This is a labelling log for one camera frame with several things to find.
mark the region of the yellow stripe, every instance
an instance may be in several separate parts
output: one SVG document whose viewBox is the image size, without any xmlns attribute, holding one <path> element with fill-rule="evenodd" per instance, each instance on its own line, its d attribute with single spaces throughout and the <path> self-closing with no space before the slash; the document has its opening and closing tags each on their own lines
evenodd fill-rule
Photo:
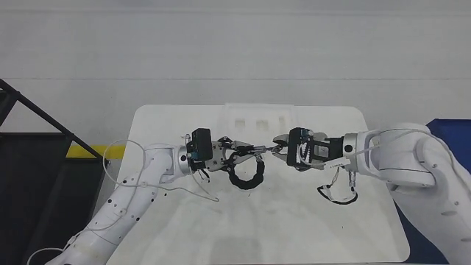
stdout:
<svg viewBox="0 0 471 265">
<path fill-rule="evenodd" d="M 100 155 L 103 155 L 106 147 L 107 146 L 101 145 L 91 146 L 91 148 L 95 149 Z M 124 149 L 126 149 L 126 146 L 124 145 L 111 146 L 106 153 L 106 158 L 121 160 L 124 157 Z M 87 152 L 83 147 L 73 145 L 68 149 L 67 158 L 94 158 L 94 156 Z"/>
</svg>

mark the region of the black metal frame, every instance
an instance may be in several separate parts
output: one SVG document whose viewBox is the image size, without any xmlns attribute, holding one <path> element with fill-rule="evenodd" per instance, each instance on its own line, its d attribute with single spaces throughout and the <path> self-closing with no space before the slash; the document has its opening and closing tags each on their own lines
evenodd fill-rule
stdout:
<svg viewBox="0 0 471 265">
<path fill-rule="evenodd" d="M 75 141 L 78 145 L 86 149 L 89 153 L 94 155 L 97 159 L 103 160 L 103 157 L 95 150 L 92 149 L 91 146 L 86 144 L 82 139 L 78 138 L 73 134 L 70 130 L 65 128 L 61 123 L 56 121 L 52 118 L 48 113 L 41 110 L 37 105 L 35 105 L 32 101 L 27 99 L 23 94 L 19 91 L 14 89 L 8 83 L 6 83 L 3 79 L 0 79 L 0 89 L 3 90 L 2 94 L 6 94 L 3 102 L 0 103 L 0 126 L 3 125 L 3 122 L 8 117 L 8 114 L 13 109 L 13 106 L 16 102 L 20 102 L 30 110 L 32 110 L 36 115 L 40 116 L 43 120 L 50 123 L 50 125 L 54 126 L 57 130 L 64 133 L 68 138 L 72 141 Z M 109 160 L 105 159 L 106 166 L 110 163 Z"/>
</svg>

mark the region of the white table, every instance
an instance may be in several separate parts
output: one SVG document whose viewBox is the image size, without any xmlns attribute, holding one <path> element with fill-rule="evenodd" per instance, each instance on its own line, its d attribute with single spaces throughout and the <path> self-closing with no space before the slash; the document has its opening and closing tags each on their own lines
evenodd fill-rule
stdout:
<svg viewBox="0 0 471 265">
<path fill-rule="evenodd" d="M 280 131 L 287 133 L 296 126 L 330 137 L 366 130 L 363 115 L 353 107 L 292 107 L 293 116 L 288 120 L 281 117 L 289 114 L 287 107 L 261 108 L 240 111 L 248 130 L 244 131 L 237 128 L 241 120 L 233 107 L 146 105 L 136 111 L 129 138 L 144 146 L 156 142 L 178 145 L 184 143 L 186 133 L 207 127 L 213 140 L 228 135 L 271 146 L 271 139 L 282 134 Z M 279 123 L 267 129 L 259 120 Z M 258 131 L 255 136 L 247 134 L 254 129 Z M 225 172 L 211 173 L 205 187 L 221 199 L 219 203 L 184 191 L 160 191 L 108 264 L 322 264 L 407 259 L 407 238 L 382 182 L 357 177 L 358 201 L 334 205 L 316 192 L 317 186 L 331 181 L 333 171 L 297 172 L 271 155 L 264 158 L 265 180 L 252 191 L 232 186 Z M 141 150 L 128 144 L 118 180 L 139 170 L 140 162 Z M 255 161 L 239 165 L 236 172 L 240 177 L 246 172 L 248 179 L 255 172 Z M 200 192 L 190 177 L 170 186 Z M 335 192 L 348 195 L 347 189 L 347 174 L 341 172 Z"/>
</svg>

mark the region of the floor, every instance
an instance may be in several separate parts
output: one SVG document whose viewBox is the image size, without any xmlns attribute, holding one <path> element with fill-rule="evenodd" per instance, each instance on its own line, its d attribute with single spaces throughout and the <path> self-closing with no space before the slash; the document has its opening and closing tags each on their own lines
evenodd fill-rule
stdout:
<svg viewBox="0 0 471 265">
<path fill-rule="evenodd" d="M 146 104 L 469 119 L 470 23 L 471 0 L 0 0 L 0 77 L 89 144 Z M 21 107 L 2 127 L 50 129 Z"/>
</svg>

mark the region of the white robotic arm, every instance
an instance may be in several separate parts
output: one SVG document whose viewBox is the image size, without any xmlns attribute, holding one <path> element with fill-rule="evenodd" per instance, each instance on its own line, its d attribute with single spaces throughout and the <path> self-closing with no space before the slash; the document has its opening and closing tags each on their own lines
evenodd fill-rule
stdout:
<svg viewBox="0 0 471 265">
<path fill-rule="evenodd" d="M 356 174 L 386 182 L 407 219 L 452 265 L 471 264 L 471 175 L 427 127 L 398 124 L 342 138 L 295 128 L 274 142 L 280 146 L 274 155 L 298 171 L 345 168 L 354 195 Z M 288 152 L 282 154 L 285 146 Z"/>
<path fill-rule="evenodd" d="M 268 150 L 264 146 L 231 141 L 228 137 L 212 141 L 210 130 L 201 128 L 191 138 L 187 135 L 185 146 L 153 144 L 143 149 L 142 170 L 118 183 L 118 188 L 86 228 L 73 236 L 63 252 L 46 265 L 105 265 L 154 202 L 162 183 L 171 183 L 197 170 L 207 176 L 206 170 L 225 171 L 230 182 L 242 189 L 252 189 L 263 182 L 261 154 Z M 252 157 L 257 159 L 256 175 L 248 181 L 240 180 L 234 168 Z"/>
<path fill-rule="evenodd" d="M 410 124 L 359 133 L 356 152 L 368 148 L 373 135 L 387 145 L 352 158 L 345 169 L 387 182 L 407 219 L 450 264 L 471 264 L 471 175 L 429 134 L 427 127 Z"/>
<path fill-rule="evenodd" d="M 125 178 L 70 246 L 47 265 L 104 265 L 157 196 L 158 185 L 191 174 L 184 146 L 147 147 L 145 169 Z"/>
</svg>

